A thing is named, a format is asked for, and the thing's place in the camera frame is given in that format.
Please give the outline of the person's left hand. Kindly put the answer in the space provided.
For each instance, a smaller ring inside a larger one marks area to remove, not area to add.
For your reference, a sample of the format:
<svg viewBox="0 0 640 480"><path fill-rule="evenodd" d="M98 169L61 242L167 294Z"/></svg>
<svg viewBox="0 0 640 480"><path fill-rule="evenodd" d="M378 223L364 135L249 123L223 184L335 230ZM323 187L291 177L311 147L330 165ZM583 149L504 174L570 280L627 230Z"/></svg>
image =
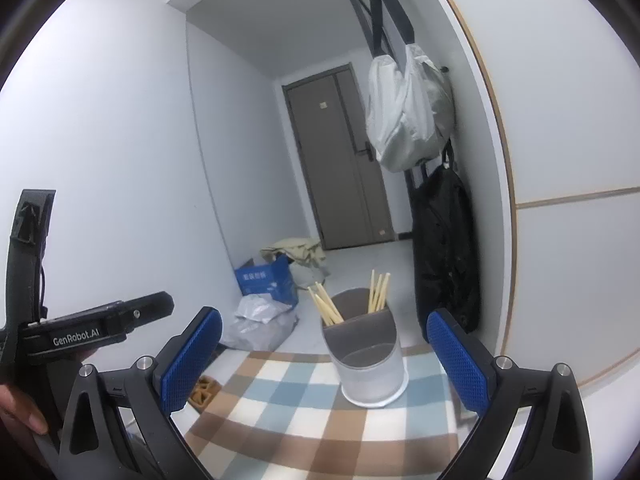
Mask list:
<svg viewBox="0 0 640 480"><path fill-rule="evenodd" d="M40 409L26 393L12 385L2 384L1 411L15 418L35 434L46 434L48 424Z"/></svg>

